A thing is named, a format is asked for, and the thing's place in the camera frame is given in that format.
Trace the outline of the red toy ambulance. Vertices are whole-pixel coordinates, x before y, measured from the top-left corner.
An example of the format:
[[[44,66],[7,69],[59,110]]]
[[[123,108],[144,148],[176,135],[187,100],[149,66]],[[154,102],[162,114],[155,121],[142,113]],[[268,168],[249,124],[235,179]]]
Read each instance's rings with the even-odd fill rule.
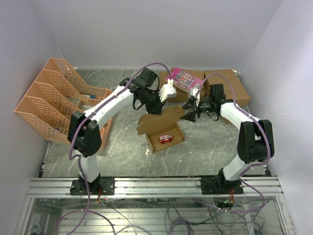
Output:
[[[171,135],[163,135],[159,137],[159,141],[161,144],[165,144],[166,142],[171,142],[174,140],[174,137]]]

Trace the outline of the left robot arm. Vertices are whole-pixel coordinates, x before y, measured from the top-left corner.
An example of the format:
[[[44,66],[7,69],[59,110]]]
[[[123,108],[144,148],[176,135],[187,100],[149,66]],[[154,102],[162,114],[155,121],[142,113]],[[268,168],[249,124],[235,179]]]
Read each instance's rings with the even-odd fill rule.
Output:
[[[123,79],[108,97],[94,107],[82,113],[72,113],[67,135],[70,142],[68,158],[78,158],[79,182],[86,193],[95,194],[100,188],[96,153],[102,144],[101,128],[121,109],[137,100],[145,105],[147,113],[159,115],[166,99],[175,93],[173,81],[151,90],[156,78],[152,70],[143,68],[132,77]]]

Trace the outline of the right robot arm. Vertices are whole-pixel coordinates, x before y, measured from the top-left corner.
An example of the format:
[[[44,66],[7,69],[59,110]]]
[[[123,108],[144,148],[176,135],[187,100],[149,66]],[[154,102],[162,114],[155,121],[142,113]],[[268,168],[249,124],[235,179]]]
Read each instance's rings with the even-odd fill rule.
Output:
[[[223,84],[211,85],[207,101],[200,101],[198,89],[192,88],[189,100],[183,105],[188,110],[181,117],[195,122],[201,114],[215,113],[218,118],[230,121],[238,130],[236,157],[213,178],[213,188],[228,193],[240,185],[240,178],[249,168],[267,164],[274,155],[272,123],[267,119],[258,119],[243,110],[233,99],[227,99]]]

